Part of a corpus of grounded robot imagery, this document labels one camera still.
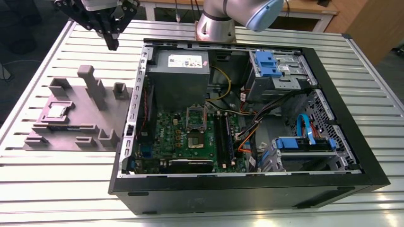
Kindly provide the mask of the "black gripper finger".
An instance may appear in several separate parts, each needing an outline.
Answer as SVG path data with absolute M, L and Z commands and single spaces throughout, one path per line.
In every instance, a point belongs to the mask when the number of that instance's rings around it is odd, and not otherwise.
M 112 32 L 112 47 L 110 50 L 116 50 L 118 47 L 118 35 L 124 32 L 129 22 L 132 21 L 133 17 L 137 13 L 137 8 L 140 6 L 138 0 L 121 0 L 121 4 L 117 6 L 117 8 L 121 10 L 121 16 L 120 18 L 114 19 L 113 22 L 113 32 Z
M 54 6 L 73 19 L 86 30 L 94 30 L 112 50 L 110 15 L 112 8 L 88 11 L 80 0 L 56 0 Z

